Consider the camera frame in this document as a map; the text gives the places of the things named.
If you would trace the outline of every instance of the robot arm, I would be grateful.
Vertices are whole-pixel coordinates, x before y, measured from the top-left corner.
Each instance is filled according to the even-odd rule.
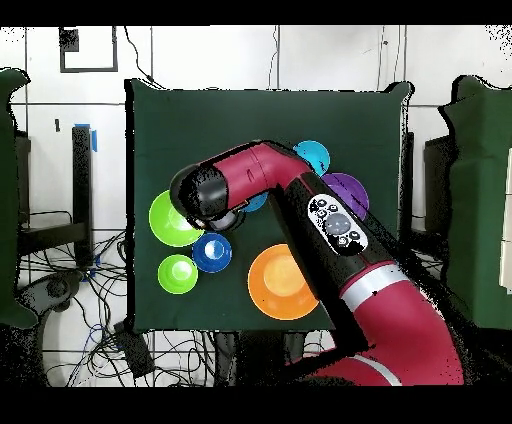
[[[363,385],[462,384],[442,318],[293,150],[251,142],[185,168],[170,186],[173,205],[191,225],[216,231],[229,227],[229,213],[264,191],[344,357],[316,375]]]

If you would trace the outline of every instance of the table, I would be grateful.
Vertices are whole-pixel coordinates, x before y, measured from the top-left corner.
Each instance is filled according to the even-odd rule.
[[[190,256],[191,246],[171,248],[159,242],[149,227],[148,211],[174,174],[189,164],[254,139],[290,147],[316,140],[330,152],[328,172],[345,172],[361,181],[370,210],[396,235],[401,109],[410,97],[410,85],[403,82],[387,92],[363,93],[167,91],[133,79],[126,90],[127,119],[134,125],[134,152],[130,144],[127,149],[133,154],[134,171],[134,329],[330,329],[321,305],[301,319],[278,321],[261,313],[250,299],[251,263],[264,249],[285,242],[268,203],[226,234],[233,247],[230,265],[217,274],[200,272],[194,289],[179,296],[160,287],[157,269],[172,254]]]
[[[442,108],[460,152],[450,169],[447,283],[477,327],[512,330],[512,295],[499,285],[512,92],[474,76],[456,82],[453,102]]]

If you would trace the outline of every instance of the blue bowl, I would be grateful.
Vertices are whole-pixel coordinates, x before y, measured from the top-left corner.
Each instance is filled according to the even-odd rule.
[[[318,141],[301,141],[293,147],[293,150],[295,150],[302,159],[307,160],[319,176],[324,175],[329,169],[331,157],[324,145]]]
[[[204,233],[192,246],[192,260],[203,272],[222,271],[231,262],[229,241],[218,233]]]
[[[240,209],[244,212],[254,212],[257,211],[259,208],[261,208],[265,202],[267,201],[268,192],[258,194],[257,196],[254,196],[251,200],[249,200],[249,204]]]

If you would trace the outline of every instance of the control buttons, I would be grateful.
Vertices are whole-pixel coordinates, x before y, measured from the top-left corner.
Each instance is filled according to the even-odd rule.
[[[348,238],[346,237],[340,237],[338,239],[338,246],[345,247],[348,245]]]
[[[310,212],[316,212],[319,209],[317,203],[313,200],[311,204],[309,205],[309,211]]]
[[[325,231],[327,234],[340,236],[348,230],[350,230],[350,221],[342,213],[333,213],[325,220]]]

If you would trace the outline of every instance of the circular button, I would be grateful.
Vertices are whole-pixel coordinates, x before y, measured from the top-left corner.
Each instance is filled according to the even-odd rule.
[[[325,220],[325,231],[332,236],[340,236],[350,230],[350,221],[342,213],[333,213]]]
[[[341,247],[345,247],[348,244],[348,238],[346,237],[340,237],[338,239],[338,245]]]

